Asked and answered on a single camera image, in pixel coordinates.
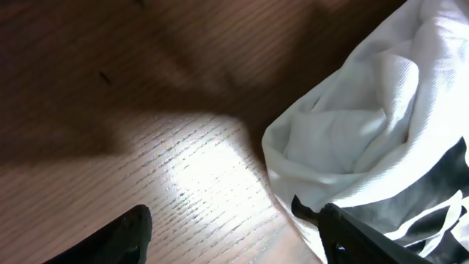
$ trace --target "white cloth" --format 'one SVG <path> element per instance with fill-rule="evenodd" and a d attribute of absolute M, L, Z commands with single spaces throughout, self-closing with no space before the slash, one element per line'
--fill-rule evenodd
<path fill-rule="evenodd" d="M 316 212 L 391 198 L 469 142 L 468 10 L 407 1 L 267 128 L 270 182 L 288 212 L 294 195 Z M 293 219 L 326 262 L 316 227 Z"/>

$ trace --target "black and white cloth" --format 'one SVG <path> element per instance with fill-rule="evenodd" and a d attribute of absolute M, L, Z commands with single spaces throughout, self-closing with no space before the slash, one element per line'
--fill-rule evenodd
<path fill-rule="evenodd" d="M 468 0 L 408 0 L 267 128 L 288 212 L 295 195 L 333 202 L 434 263 L 469 258 L 468 18 Z M 317 228 L 292 218 L 326 263 Z"/>

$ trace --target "wood grain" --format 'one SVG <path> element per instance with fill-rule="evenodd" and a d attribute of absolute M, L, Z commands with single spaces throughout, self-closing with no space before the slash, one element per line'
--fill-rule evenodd
<path fill-rule="evenodd" d="M 260 139 L 401 2 L 0 2 L 1 262 L 145 204 L 148 263 L 317 263 Z"/>

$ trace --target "dark mark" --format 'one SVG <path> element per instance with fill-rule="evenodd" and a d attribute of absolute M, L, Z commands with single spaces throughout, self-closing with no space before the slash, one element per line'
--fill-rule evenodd
<path fill-rule="evenodd" d="M 133 0 L 135 3 L 137 3 L 142 9 L 144 9 L 147 6 L 146 0 Z"/>
<path fill-rule="evenodd" d="M 112 85 L 111 83 L 111 80 L 109 79 L 109 77 L 104 74 L 102 71 L 100 71 L 100 77 L 108 84 L 108 85 Z"/>

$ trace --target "folded fabric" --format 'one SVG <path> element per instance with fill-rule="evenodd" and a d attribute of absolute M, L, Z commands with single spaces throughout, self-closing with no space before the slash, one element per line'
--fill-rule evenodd
<path fill-rule="evenodd" d="M 469 223 L 459 221 L 469 195 L 468 15 L 468 1 L 407 1 L 265 131 L 273 192 L 324 263 L 317 228 L 292 215 L 295 195 L 315 212 L 349 208 L 403 246 L 423 242 L 422 257 Z M 435 232 L 406 237 L 441 212 Z"/>

